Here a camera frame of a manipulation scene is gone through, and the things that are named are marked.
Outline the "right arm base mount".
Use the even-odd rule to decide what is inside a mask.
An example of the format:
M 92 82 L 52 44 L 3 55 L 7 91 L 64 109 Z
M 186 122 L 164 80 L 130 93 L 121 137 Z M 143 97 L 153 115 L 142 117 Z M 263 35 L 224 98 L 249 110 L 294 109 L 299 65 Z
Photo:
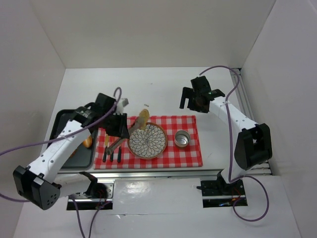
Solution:
M 214 180 L 202 180 L 196 189 L 202 194 L 204 208 L 248 205 L 242 180 L 227 184 L 220 172 Z

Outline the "baguette slice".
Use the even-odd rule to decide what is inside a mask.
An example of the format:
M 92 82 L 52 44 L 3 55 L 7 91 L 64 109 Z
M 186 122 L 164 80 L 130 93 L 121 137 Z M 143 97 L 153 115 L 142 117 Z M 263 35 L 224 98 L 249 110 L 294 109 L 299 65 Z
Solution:
M 146 123 L 147 123 L 149 117 L 150 117 L 150 113 L 149 113 L 149 111 L 147 109 L 141 110 L 141 112 L 139 113 L 139 116 L 137 118 L 137 123 L 139 125 L 138 128 L 140 130 L 144 130 L 145 129 Z

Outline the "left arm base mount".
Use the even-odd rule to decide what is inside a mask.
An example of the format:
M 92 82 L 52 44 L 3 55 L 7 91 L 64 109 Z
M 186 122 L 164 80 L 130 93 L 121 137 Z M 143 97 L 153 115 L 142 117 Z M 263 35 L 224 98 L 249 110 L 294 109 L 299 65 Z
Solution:
M 114 195 L 114 180 L 99 178 L 92 195 L 79 192 L 73 195 L 79 211 L 112 210 Z

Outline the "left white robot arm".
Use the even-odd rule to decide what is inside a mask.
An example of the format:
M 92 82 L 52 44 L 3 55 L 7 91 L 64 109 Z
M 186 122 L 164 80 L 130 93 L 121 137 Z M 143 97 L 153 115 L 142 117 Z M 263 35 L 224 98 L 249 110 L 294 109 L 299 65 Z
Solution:
M 76 193 L 87 197 L 106 197 L 106 186 L 88 172 L 58 178 L 57 174 L 75 150 L 97 129 L 108 135 L 129 138 L 127 114 L 123 109 L 128 99 L 118 99 L 99 93 L 94 102 L 75 109 L 61 133 L 47 149 L 27 167 L 13 172 L 19 195 L 42 210 L 51 208 L 59 198 Z

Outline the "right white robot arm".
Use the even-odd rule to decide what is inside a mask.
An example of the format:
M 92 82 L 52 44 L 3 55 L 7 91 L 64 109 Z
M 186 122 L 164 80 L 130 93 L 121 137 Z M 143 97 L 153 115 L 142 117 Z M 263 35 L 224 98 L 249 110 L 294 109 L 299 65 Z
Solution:
M 228 195 L 248 170 L 272 158 L 270 128 L 244 115 L 221 90 L 212 90 L 205 76 L 192 79 L 191 84 L 183 87 L 179 107 L 211 112 L 229 127 L 229 166 L 217 174 L 210 187 L 199 189 Z

